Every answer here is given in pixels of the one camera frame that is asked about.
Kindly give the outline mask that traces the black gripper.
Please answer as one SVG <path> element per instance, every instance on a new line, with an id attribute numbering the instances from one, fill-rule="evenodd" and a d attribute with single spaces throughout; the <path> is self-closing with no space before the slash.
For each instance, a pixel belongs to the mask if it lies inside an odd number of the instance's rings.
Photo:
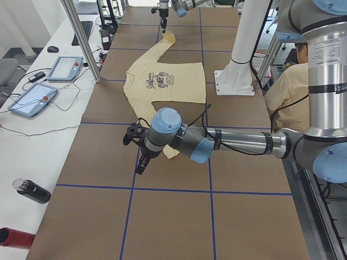
<path id="1" fill-rule="evenodd" d="M 149 164 L 151 159 L 154 159 L 160 155 L 160 151 L 152 151 L 147 148 L 141 148 L 140 149 L 142 155 L 138 161 L 138 164 L 136 166 L 135 172 L 136 174 L 143 174 L 145 171 L 147 165 Z"/>
<path id="2" fill-rule="evenodd" d="M 160 22 L 160 26 L 162 29 L 162 33 L 164 34 L 166 32 L 166 19 L 169 16 L 169 9 L 168 8 L 159 8 L 159 16 L 162 18 Z"/>

